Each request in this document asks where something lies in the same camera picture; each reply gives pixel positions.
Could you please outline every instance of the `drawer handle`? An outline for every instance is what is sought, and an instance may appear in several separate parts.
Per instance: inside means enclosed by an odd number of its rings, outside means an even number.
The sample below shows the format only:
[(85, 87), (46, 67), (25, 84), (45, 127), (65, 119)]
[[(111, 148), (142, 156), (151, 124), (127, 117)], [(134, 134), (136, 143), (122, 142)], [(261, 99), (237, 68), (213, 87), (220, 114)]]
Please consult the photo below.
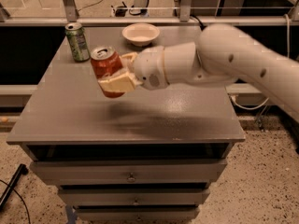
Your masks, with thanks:
[(138, 206), (138, 205), (139, 205), (139, 201), (138, 201), (138, 199), (135, 199), (135, 200), (133, 201), (133, 205), (134, 205), (134, 206)]
[(130, 176), (127, 178), (129, 183), (135, 183), (136, 182), (136, 178), (134, 178), (134, 174), (130, 173)]

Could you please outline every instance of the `white bowl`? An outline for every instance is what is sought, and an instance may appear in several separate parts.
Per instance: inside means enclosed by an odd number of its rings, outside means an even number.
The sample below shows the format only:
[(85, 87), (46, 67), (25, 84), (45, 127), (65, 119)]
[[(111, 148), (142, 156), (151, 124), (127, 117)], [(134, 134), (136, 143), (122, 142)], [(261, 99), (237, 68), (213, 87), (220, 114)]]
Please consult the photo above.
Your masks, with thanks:
[(145, 47), (160, 34), (158, 27), (147, 23), (136, 23), (125, 27), (122, 35), (133, 45)]

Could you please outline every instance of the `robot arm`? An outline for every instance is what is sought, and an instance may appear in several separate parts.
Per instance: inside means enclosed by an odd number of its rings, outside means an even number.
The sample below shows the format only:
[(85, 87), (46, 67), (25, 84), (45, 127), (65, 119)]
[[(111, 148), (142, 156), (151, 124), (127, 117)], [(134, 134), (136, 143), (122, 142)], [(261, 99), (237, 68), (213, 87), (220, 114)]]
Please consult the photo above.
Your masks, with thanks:
[(173, 83), (224, 86), (240, 78), (299, 122), (299, 63), (230, 25), (207, 27), (196, 45), (145, 49), (133, 67), (136, 79), (148, 90)]

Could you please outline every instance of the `can top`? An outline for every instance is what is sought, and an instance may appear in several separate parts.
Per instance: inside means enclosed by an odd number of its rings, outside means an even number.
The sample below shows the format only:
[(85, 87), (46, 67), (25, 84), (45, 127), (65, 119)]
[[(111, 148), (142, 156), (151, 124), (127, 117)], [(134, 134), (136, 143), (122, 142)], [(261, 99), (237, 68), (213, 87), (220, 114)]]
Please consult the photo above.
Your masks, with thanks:
[(68, 31), (76, 31), (77, 29), (80, 29), (82, 27), (82, 24), (79, 22), (70, 22), (65, 26), (65, 29)]
[(91, 56), (96, 61), (103, 61), (114, 54), (115, 50), (112, 47), (101, 46), (93, 49)]

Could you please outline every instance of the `cabinet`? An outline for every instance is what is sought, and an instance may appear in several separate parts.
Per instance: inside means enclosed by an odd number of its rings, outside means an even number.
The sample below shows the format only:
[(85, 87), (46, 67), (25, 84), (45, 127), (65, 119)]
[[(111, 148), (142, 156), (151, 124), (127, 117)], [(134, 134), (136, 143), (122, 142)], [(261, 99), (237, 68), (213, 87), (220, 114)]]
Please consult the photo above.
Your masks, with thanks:
[[(86, 28), (90, 49), (139, 51), (121, 27)], [(199, 28), (160, 27), (153, 45), (192, 41)], [(192, 219), (244, 133), (224, 88), (142, 88), (108, 99), (90, 62), (66, 40), (7, 138), (30, 169), (86, 220)]]

